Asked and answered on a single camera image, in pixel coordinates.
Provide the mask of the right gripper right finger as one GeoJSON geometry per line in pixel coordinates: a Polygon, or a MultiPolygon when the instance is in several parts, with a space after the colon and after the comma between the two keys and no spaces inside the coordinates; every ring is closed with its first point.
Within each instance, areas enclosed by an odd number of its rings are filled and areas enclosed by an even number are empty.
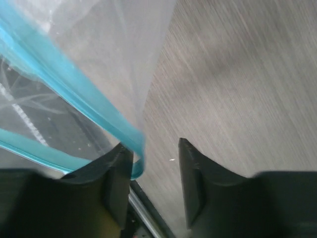
{"type": "Polygon", "coordinates": [[[238,175],[179,140],[187,227],[194,238],[314,238],[317,174],[238,175]]]}

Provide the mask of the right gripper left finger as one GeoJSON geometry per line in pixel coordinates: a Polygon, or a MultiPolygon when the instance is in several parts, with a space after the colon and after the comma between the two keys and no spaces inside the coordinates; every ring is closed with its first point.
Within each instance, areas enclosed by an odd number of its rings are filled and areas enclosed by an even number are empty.
{"type": "Polygon", "coordinates": [[[3,238],[118,238],[125,227],[133,153],[118,144],[60,179],[0,172],[3,238]]]}

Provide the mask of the clear zip top bag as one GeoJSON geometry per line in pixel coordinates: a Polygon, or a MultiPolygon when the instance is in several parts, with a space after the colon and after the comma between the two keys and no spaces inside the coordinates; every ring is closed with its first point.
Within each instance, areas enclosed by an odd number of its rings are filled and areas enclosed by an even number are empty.
{"type": "Polygon", "coordinates": [[[143,109],[175,5],[1,1],[1,148],[68,174],[120,142],[140,177],[143,109]]]}

